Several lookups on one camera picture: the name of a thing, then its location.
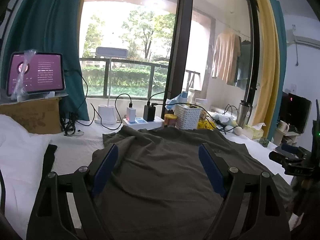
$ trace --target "tree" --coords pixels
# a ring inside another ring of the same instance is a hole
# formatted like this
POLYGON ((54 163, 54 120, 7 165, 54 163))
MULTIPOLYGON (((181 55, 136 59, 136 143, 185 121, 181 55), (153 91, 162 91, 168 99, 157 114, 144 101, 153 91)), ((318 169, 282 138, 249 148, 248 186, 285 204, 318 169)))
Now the tree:
POLYGON ((101 45, 103 34, 101 28, 104 27, 105 21, 102 21, 95 14, 91 17, 92 22, 88 26, 87 35, 85 37, 83 57, 91 57, 91 49, 96 49, 101 45))
POLYGON ((129 43, 128 57, 139 60, 139 52, 142 51, 144 61, 150 61, 151 45, 155 38, 162 40, 167 57, 171 50, 174 22, 175 15, 172 13, 156 16, 154 11, 147 11, 141 6, 132 10, 127 21, 122 24, 126 32, 120 36, 124 42, 129 43))

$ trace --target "metal screw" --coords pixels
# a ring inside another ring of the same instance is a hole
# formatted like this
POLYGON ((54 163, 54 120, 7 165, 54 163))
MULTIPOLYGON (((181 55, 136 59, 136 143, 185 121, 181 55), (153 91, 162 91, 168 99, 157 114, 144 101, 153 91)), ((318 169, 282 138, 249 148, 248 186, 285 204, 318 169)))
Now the metal screw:
POLYGON ((50 173, 48 174, 48 178, 49 178, 49 179, 52 179, 54 176, 56 176, 56 173, 55 173, 55 172, 50 172, 50 173))
POLYGON ((265 178, 269 178, 269 177, 270 177, 270 174, 269 174, 269 172, 264 171, 264 172, 262 173, 262 176, 265 177, 265 178))
POLYGON ((230 167, 229 171, 231 171, 232 173, 237 173, 239 170, 237 167, 230 167))
POLYGON ((79 171, 80 172, 86 172, 88 170, 88 167, 87 166, 81 166, 80 168, 79 168, 79 171))

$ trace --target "thermos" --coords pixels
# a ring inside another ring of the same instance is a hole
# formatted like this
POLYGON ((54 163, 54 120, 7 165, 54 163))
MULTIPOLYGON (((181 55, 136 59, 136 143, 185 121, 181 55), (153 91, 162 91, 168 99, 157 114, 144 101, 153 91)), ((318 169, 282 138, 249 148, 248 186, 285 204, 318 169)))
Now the thermos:
POLYGON ((243 127, 245 124, 248 124, 250 116, 252 112, 252 106, 244 100, 241 100, 239 107, 238 107, 238 114, 237 114, 237 124, 240 127, 243 127))

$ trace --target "yellow curtain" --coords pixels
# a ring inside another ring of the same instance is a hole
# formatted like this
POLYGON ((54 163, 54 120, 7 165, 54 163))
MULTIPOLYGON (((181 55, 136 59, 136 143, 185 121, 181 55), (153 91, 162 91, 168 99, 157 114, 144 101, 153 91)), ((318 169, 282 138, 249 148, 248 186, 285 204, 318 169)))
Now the yellow curtain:
POLYGON ((80 36, 80 23, 81 23, 81 15, 82 15, 82 8, 83 8, 84 0, 80 0, 79 4, 79 12, 78 12, 78 22, 77 22, 77 42, 78 42, 78 48, 79 48, 79 36, 80 36))
POLYGON ((263 135, 268 135, 279 87, 280 52, 276 21, 270 0, 257 0, 263 39, 263 62, 260 96, 253 124, 264 122, 263 135))

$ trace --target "wall socket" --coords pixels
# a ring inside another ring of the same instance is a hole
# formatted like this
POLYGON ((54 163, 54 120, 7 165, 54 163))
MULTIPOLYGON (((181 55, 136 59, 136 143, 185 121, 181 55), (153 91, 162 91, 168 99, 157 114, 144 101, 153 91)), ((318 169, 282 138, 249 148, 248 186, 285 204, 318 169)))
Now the wall socket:
POLYGON ((291 93, 295 94, 297 92, 297 85, 291 84, 290 90, 291 90, 291 93))

